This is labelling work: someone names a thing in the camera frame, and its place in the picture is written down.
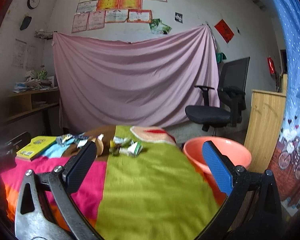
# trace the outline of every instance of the wooden cabinet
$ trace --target wooden cabinet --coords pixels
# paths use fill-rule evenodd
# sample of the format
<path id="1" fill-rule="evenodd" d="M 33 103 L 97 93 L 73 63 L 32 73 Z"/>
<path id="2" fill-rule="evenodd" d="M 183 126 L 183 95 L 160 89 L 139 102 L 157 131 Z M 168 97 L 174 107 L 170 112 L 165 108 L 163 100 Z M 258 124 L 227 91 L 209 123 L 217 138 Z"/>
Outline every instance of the wooden cabinet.
<path id="1" fill-rule="evenodd" d="M 286 91 L 253 90 L 248 131 L 244 146 L 252 155 L 249 171 L 263 173 L 272 158 L 281 129 Z"/>

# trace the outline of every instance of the hanging sheet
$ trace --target hanging sheet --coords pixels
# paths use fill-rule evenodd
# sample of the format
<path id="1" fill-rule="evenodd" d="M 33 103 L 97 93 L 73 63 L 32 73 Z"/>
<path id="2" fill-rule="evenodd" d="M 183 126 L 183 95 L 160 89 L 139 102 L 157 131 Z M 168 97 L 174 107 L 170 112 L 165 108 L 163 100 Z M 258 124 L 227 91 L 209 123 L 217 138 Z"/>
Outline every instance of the hanging sheet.
<path id="1" fill-rule="evenodd" d="M 219 106 L 213 37 L 206 25 L 128 44 L 54 33 L 60 125 L 83 132 L 107 124 L 169 126 L 203 104 L 196 84 Z"/>
<path id="2" fill-rule="evenodd" d="M 282 129 L 269 168 L 282 205 L 292 216 L 300 208 L 300 2 L 274 0 L 274 4 L 285 38 L 289 80 Z"/>

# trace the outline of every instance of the orange plastic basin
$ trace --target orange plastic basin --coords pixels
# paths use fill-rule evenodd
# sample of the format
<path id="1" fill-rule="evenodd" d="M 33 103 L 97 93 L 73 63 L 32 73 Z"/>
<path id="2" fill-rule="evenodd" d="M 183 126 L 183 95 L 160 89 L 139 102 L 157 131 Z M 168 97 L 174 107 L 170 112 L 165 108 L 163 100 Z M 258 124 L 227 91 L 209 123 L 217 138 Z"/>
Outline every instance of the orange plastic basin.
<path id="1" fill-rule="evenodd" d="M 203 136 L 193 138 L 185 143 L 183 147 L 184 154 L 194 165 L 196 171 L 207 180 L 212 188 L 215 200 L 221 205 L 226 198 L 226 194 L 220 192 L 208 165 L 202 157 L 202 145 L 206 141 L 212 141 L 223 155 L 228 156 L 234 166 L 242 165 L 248 169 L 252 159 L 251 153 L 240 143 L 221 137 Z"/>

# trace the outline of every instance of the wooden panel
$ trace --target wooden panel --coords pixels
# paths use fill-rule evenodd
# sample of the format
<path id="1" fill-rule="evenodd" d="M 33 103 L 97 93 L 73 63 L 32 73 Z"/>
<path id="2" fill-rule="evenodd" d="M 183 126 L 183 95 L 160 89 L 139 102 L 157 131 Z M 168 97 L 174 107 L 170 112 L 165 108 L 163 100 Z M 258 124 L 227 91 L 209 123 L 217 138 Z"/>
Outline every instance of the wooden panel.
<path id="1" fill-rule="evenodd" d="M 283 74 L 282 81 L 281 81 L 281 91 L 285 95 L 287 95 L 287 86 L 288 86 L 288 75 Z"/>
<path id="2" fill-rule="evenodd" d="M 252 155 L 249 171 L 263 173 L 267 169 L 278 140 L 285 104 L 283 93 L 253 90 L 244 142 Z"/>
<path id="3" fill-rule="evenodd" d="M 19 95 L 18 97 L 9 98 L 10 115 L 32 110 L 31 96 Z"/>

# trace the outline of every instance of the blue curtain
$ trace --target blue curtain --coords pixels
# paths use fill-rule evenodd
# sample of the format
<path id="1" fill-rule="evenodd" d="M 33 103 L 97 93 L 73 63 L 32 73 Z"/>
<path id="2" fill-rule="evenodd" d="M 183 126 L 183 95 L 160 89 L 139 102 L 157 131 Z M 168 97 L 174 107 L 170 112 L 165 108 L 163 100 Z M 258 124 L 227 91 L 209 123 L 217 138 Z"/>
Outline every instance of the blue curtain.
<path id="1" fill-rule="evenodd" d="M 284 32 L 288 90 L 281 133 L 269 168 L 274 172 L 282 204 L 294 215 L 300 208 L 300 2 L 273 1 Z"/>

